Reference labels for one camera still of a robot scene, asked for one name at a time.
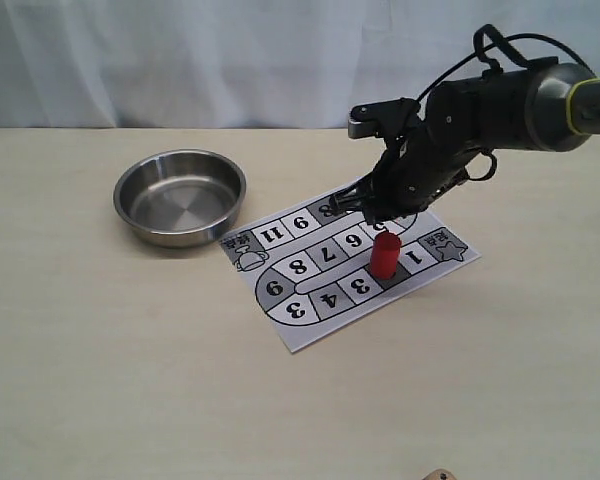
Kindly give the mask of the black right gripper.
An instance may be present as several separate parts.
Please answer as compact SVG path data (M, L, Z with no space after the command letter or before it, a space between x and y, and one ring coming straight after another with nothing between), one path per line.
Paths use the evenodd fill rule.
M336 215L361 212L365 220L379 223L421 213L456 186L475 178L467 165L477 156L490 159L493 177L497 159L493 149L477 135L480 79L445 81L429 94L425 117L407 117L407 126L387 146L364 179L334 192L329 206Z

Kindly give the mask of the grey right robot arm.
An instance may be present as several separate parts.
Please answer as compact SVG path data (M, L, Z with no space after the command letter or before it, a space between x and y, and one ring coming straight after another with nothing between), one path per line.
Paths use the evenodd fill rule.
M497 150L569 152L600 135L600 78L574 63L444 81L420 104L354 107L352 139L380 138L370 173L329 198L332 213L369 224L419 214L471 180L468 164Z

